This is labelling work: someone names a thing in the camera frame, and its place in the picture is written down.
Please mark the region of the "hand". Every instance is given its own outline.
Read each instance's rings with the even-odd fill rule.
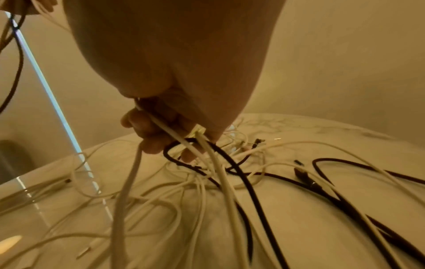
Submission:
[[[37,0],[37,1],[41,3],[48,12],[53,12],[53,6],[58,4],[57,0]],[[5,2],[0,6],[0,10],[7,11],[16,15],[22,15],[28,3],[30,3],[30,0],[5,0]],[[38,14],[39,12],[35,9],[33,4],[31,3],[26,13],[28,15],[31,15],[31,14]]]
[[[64,0],[64,8],[99,75],[180,135],[200,124],[215,142],[257,83],[283,2]],[[146,153],[172,141],[144,111],[131,110],[121,123],[144,138]],[[182,159],[194,156],[185,151]]]

